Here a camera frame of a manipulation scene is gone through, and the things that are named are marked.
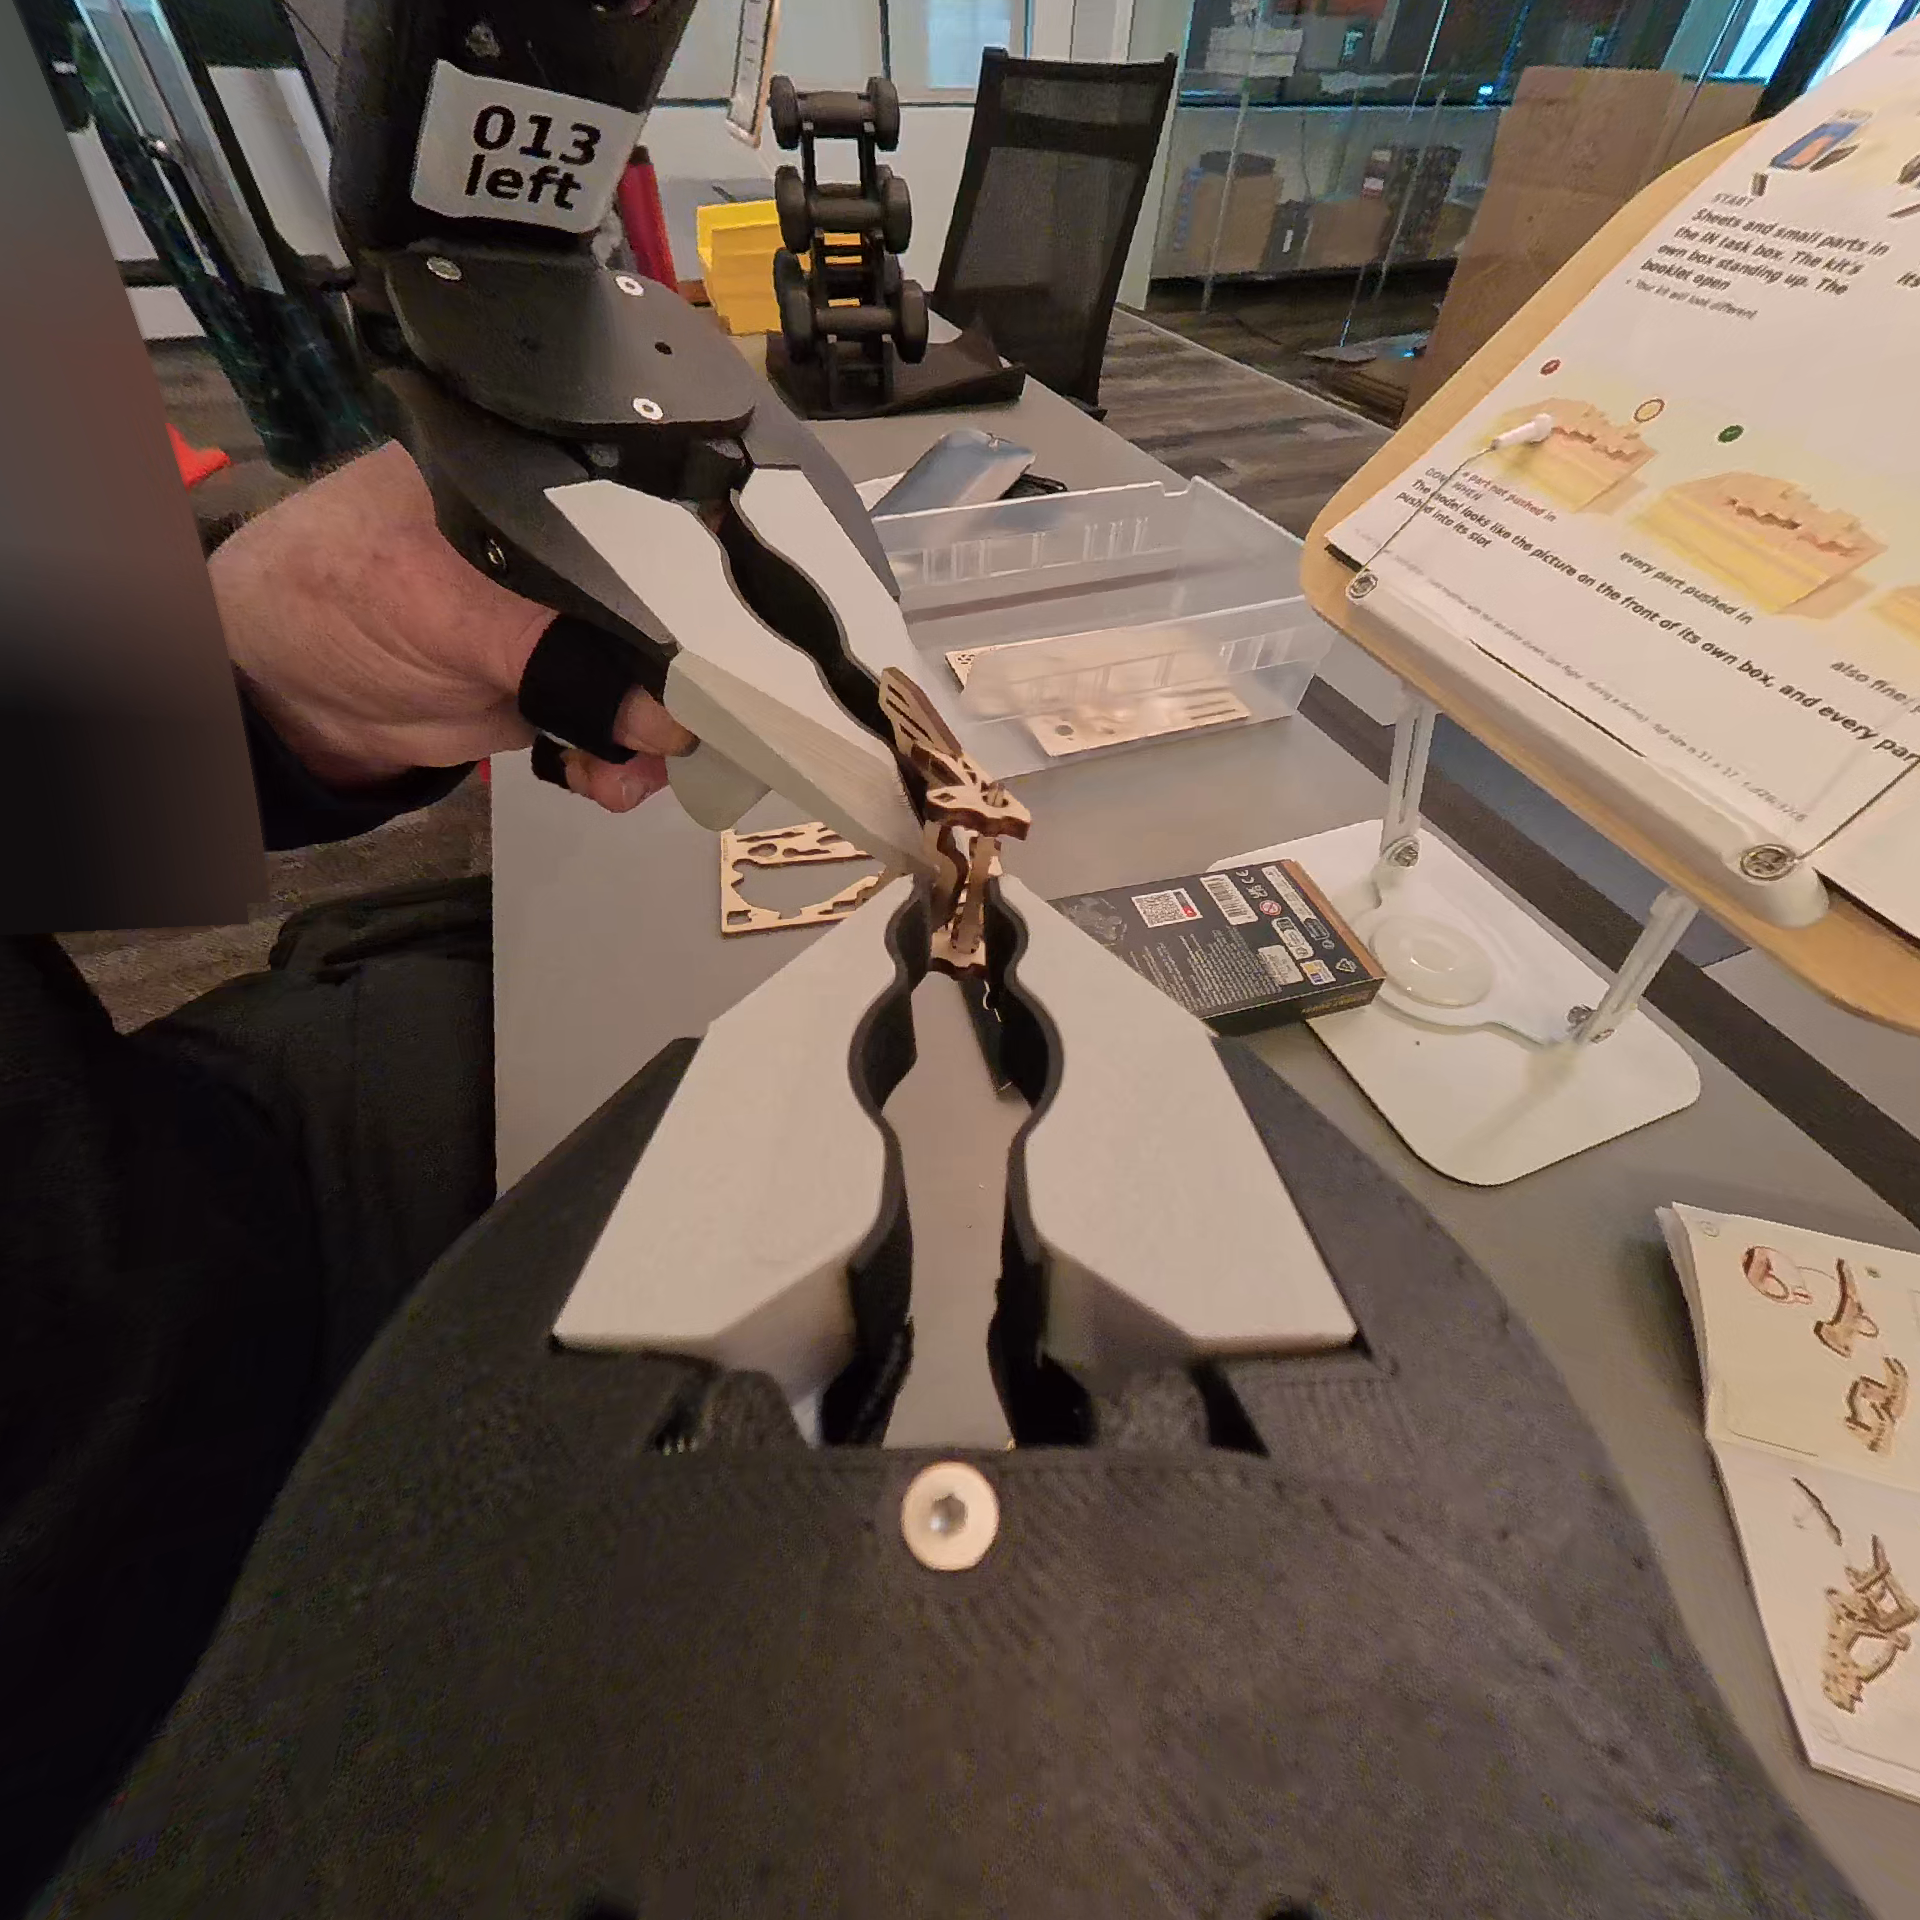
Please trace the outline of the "clear plastic bin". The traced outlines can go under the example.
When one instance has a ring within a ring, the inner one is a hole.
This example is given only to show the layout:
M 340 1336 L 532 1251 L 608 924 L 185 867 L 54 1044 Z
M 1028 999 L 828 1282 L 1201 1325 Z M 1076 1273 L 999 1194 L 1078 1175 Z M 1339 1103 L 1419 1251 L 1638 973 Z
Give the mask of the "clear plastic bin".
M 949 650 L 1067 640 L 1091 652 L 1183 652 L 1199 682 L 1229 684 L 1254 711 L 1249 724 L 1261 724 L 1297 711 L 1332 642 L 1304 601 L 1302 541 L 1205 481 L 878 520 L 878 535 L 918 655 L 917 684 L 967 755 L 1000 779 L 1069 759 L 1045 759 L 1020 736 L 976 735 Z

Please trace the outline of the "rack of black dumbbells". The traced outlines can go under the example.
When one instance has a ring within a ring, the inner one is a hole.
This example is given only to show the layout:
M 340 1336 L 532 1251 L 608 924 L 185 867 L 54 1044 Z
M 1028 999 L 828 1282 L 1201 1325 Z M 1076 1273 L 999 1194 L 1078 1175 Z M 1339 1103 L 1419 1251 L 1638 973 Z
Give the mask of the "rack of black dumbbells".
M 902 123 L 896 85 L 800 89 L 775 75 L 766 115 L 775 144 L 800 155 L 775 172 L 785 391 L 814 416 L 873 415 L 927 352 L 927 301 L 901 261 L 911 200 L 884 163 Z

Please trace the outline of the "person's left hand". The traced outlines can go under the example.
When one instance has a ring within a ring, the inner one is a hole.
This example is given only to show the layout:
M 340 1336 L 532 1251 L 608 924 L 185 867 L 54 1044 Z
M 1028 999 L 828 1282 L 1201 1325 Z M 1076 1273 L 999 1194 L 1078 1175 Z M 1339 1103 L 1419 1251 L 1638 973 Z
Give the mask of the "person's left hand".
M 412 456 L 373 448 L 208 557 L 233 675 L 331 785 L 527 749 L 519 687 L 555 616 L 471 568 Z

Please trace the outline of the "black packaging box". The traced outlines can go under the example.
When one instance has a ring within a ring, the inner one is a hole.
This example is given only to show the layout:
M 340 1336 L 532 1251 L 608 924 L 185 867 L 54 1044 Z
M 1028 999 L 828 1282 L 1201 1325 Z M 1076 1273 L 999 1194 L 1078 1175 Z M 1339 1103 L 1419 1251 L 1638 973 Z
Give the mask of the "black packaging box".
M 1061 897 L 1054 908 L 1220 1035 L 1352 1013 L 1384 983 L 1292 858 Z

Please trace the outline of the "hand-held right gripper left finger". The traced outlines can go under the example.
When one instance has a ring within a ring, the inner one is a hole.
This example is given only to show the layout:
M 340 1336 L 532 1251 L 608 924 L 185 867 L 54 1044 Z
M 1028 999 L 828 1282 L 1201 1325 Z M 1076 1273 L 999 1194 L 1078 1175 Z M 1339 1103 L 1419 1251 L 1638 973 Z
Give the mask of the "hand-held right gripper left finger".
M 567 1296 L 572 1353 L 772 1379 L 878 1444 L 911 1360 L 911 1227 L 884 1105 L 917 1064 L 920 889 L 888 881 L 720 1015 Z

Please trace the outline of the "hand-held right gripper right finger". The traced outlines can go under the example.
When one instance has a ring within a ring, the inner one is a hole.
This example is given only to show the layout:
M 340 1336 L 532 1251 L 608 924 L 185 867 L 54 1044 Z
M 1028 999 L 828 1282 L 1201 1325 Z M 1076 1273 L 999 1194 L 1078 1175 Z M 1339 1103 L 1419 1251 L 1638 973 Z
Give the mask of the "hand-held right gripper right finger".
M 1027 1105 L 992 1313 L 1017 1448 L 1086 1444 L 1132 1385 L 1355 1348 L 1201 1019 L 1017 879 L 992 883 L 992 1007 Z

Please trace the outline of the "yellow storage bin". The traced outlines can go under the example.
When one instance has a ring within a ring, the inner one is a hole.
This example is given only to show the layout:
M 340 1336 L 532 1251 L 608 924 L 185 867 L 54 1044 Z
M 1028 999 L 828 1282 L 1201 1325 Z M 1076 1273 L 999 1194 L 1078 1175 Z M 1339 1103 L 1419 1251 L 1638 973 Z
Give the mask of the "yellow storage bin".
M 699 284 L 728 333 L 782 330 L 775 263 L 783 248 L 772 200 L 708 202 L 694 216 Z

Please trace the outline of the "wooden book stand white base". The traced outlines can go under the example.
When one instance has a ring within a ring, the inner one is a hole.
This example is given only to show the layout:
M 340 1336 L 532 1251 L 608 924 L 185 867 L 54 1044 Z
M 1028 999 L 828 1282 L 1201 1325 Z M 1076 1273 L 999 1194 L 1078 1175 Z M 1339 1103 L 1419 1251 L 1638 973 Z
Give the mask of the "wooden book stand white base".
M 1700 912 L 1835 1001 L 1841 1010 L 1915 1033 L 1915 938 L 1835 887 L 1811 924 L 1764 916 L 1781 899 L 1700 860 L 1671 827 L 1597 775 L 1552 755 L 1537 706 L 1517 716 L 1454 671 L 1421 664 L 1405 640 L 1355 628 L 1355 564 L 1323 535 L 1352 513 L 1396 459 L 1432 443 L 1471 400 L 1569 309 L 1623 243 L 1644 233 L 1677 192 L 1733 155 L 1750 130 L 1725 135 L 1644 188 L 1569 263 L 1452 376 L 1377 456 L 1318 513 L 1302 551 L 1310 608 L 1392 675 L 1403 708 L 1392 735 L 1375 851 L 1364 827 L 1281 849 L 1308 861 L 1375 951 L 1377 999 L 1313 1023 L 1316 1037 L 1431 1169 L 1465 1185 L 1510 1185 L 1591 1145 L 1637 1131 L 1697 1099 L 1697 1071 L 1653 1029 L 1640 999 Z M 1561 800 L 1576 818 L 1655 874 L 1655 904 L 1627 957 L 1600 976 L 1495 899 L 1465 860 L 1424 849 L 1424 786 L 1439 717 Z

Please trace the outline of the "silver foil bag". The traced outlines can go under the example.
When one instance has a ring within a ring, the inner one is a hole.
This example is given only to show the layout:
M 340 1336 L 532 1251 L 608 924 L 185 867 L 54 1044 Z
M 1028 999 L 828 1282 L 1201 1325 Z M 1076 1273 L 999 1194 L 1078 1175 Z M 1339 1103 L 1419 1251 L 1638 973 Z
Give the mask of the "silver foil bag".
M 886 481 L 860 487 L 876 520 L 992 505 L 1006 498 L 1056 496 L 1065 483 L 1036 468 L 1027 443 L 981 428 L 956 428 Z

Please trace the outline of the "printed instruction sheet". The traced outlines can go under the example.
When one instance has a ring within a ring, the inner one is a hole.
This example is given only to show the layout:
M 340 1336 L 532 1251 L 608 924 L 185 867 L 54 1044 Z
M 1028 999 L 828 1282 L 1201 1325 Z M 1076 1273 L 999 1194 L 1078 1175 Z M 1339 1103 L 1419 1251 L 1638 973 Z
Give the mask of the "printed instruction sheet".
M 1620 245 L 1323 539 L 1405 640 L 1800 925 L 1915 938 L 1917 44 Z

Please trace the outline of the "wooden model assembly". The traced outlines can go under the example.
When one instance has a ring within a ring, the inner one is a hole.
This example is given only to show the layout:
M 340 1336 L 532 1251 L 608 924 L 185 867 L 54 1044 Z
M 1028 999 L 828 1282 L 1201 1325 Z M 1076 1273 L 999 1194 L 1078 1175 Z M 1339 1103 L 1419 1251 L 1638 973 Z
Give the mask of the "wooden model assembly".
M 1028 837 L 1032 817 L 984 775 L 926 690 L 888 665 L 880 714 L 918 818 L 931 868 L 931 965 L 956 978 L 987 972 L 987 887 L 1000 875 L 1000 841 Z

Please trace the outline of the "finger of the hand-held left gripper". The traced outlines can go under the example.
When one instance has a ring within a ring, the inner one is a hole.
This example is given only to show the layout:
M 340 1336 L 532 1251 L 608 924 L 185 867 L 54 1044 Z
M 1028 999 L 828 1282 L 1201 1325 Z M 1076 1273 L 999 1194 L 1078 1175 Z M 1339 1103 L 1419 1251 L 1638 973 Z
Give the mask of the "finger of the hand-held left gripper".
M 897 762 L 880 676 L 911 673 L 896 577 L 849 481 L 816 465 L 757 465 L 724 508 L 724 553 L 750 613 L 819 673 L 839 711 Z
M 893 874 L 927 874 L 923 823 L 896 756 L 832 695 L 823 671 L 737 596 L 720 539 L 663 498 L 589 481 L 547 501 L 663 619 L 675 655 L 661 706 L 699 747 Z

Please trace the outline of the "emptied wooden parts sheet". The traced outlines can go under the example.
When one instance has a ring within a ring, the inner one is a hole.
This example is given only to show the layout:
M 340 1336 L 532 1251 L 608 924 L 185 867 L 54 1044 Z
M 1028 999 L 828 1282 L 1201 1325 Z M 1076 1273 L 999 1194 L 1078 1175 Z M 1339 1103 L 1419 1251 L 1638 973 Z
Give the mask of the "emptied wooden parts sheet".
M 797 874 L 807 897 L 763 904 L 750 897 L 750 875 Z M 852 916 L 901 872 L 845 840 L 828 823 L 736 826 L 717 834 L 717 911 L 723 938 L 767 931 L 823 928 Z

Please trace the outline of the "red bottle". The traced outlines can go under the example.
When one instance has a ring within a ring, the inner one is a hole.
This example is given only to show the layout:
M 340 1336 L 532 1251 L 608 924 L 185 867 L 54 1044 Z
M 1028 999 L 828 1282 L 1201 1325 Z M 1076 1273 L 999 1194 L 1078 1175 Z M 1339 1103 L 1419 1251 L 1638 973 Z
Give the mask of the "red bottle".
M 638 144 L 621 170 L 614 188 L 620 228 L 638 277 L 678 290 L 678 277 L 664 209 L 661 202 L 656 167 L 644 144 Z

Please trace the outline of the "cardboard box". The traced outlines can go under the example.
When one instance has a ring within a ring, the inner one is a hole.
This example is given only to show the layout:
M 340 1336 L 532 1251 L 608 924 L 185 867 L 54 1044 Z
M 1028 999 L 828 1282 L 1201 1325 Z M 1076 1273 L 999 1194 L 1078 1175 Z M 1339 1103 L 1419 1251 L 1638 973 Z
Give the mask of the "cardboard box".
M 1665 68 L 1524 68 L 1446 297 L 1408 377 L 1403 420 L 1644 185 L 1742 129 L 1763 89 Z

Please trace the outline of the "black mesh office chair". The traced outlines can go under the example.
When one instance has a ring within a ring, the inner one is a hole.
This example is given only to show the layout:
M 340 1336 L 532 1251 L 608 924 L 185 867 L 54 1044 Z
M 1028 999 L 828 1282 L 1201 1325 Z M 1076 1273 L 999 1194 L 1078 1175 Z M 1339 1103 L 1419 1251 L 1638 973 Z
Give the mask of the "black mesh office chair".
M 1093 419 L 1176 57 L 981 57 L 933 312 Z

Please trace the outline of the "assembly booklet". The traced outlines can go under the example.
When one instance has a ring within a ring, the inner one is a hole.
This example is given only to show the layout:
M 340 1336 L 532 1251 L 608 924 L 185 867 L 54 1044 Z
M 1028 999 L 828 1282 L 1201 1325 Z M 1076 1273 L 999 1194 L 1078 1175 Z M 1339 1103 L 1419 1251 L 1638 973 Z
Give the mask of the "assembly booklet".
M 1917 1257 L 1659 1207 L 1703 1434 L 1814 1770 L 1917 1799 Z

